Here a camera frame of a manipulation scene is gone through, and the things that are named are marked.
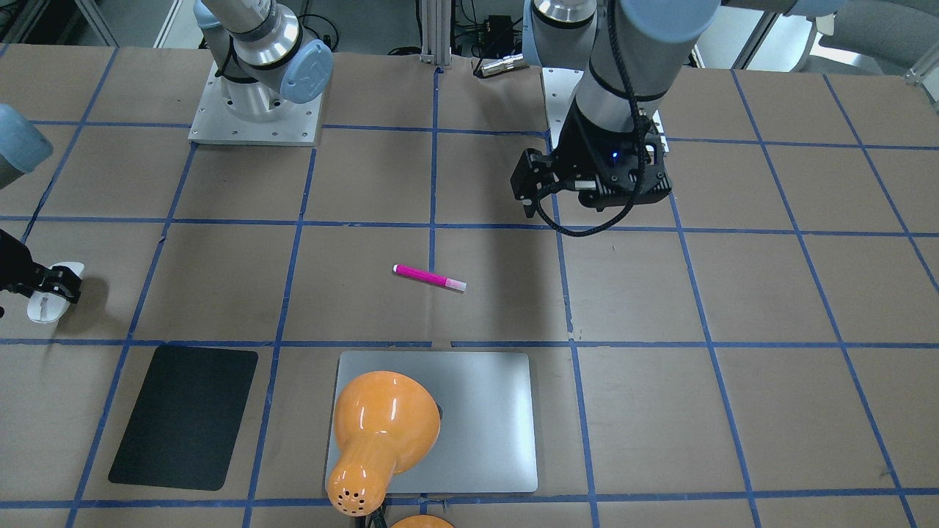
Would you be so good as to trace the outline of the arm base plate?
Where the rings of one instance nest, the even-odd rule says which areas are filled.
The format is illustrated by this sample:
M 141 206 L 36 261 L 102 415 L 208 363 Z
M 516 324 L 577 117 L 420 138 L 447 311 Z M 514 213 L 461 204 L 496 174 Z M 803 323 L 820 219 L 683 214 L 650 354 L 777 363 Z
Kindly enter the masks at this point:
M 608 133 L 630 133 L 635 129 L 629 100 L 602 87 L 591 70 L 543 69 L 542 84 L 550 151 L 559 147 L 570 109 L 579 109 L 590 124 Z
M 314 147 L 323 100 L 292 103 L 265 84 L 234 83 L 212 64 L 188 138 L 204 146 Z

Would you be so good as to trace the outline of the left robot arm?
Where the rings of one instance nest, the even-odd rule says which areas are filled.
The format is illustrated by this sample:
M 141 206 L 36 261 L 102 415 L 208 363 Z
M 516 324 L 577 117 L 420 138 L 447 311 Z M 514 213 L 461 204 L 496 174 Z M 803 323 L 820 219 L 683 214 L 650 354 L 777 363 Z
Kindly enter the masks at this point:
M 523 56 L 579 70 L 550 153 L 528 148 L 510 184 L 527 217 L 550 194 L 597 211 L 664 200 L 672 190 L 653 117 L 721 1 L 527 1 Z

